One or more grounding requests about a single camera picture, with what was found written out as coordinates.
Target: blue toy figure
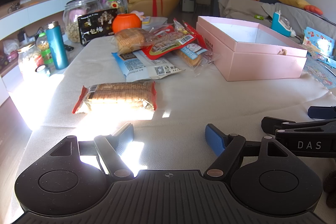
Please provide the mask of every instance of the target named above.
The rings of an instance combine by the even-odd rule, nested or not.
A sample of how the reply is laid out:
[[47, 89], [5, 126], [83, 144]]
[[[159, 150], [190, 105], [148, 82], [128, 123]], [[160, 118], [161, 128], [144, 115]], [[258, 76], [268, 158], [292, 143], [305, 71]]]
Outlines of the blue toy figure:
[[272, 30], [286, 37], [296, 37], [296, 33], [290, 27], [289, 21], [287, 18], [281, 15], [280, 11], [273, 14]]

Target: crosshair symbol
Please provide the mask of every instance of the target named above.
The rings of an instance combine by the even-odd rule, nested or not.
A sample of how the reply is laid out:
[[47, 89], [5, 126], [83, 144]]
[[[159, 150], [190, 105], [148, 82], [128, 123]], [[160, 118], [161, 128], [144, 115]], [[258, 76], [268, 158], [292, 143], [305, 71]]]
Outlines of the crosshair symbol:
[[174, 176], [172, 173], [166, 173], [166, 174], [164, 174], [167, 178], [171, 178], [172, 176]]

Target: metal screw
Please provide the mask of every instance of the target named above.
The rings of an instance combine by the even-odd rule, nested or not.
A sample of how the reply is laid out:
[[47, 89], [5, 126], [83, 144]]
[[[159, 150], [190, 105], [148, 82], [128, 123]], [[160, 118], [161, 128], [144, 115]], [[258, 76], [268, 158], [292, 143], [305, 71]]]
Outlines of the metal screw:
[[207, 171], [207, 174], [214, 178], [218, 178], [224, 175], [223, 171], [219, 169], [210, 169]]
[[128, 177], [131, 174], [131, 172], [127, 169], [119, 169], [116, 172], [114, 172], [114, 175], [119, 178], [125, 178]]

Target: pink box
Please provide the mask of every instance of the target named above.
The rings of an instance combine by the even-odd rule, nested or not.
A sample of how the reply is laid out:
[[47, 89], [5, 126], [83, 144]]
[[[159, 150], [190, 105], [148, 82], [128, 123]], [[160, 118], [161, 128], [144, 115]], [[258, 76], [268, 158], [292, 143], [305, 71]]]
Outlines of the pink box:
[[306, 63], [307, 50], [259, 23], [198, 17], [196, 30], [222, 56], [215, 65], [227, 81], [299, 78]]

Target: yellow armchair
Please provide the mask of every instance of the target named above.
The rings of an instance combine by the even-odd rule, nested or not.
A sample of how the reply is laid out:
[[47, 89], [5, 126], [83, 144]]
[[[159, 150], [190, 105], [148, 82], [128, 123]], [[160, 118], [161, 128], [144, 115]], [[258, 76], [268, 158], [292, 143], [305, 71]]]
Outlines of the yellow armchair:
[[[129, 12], [137, 10], [144, 12], [145, 16], [153, 16], [153, 0], [129, 0]], [[168, 17], [172, 11], [177, 7], [180, 0], [156, 0], [157, 16]]]

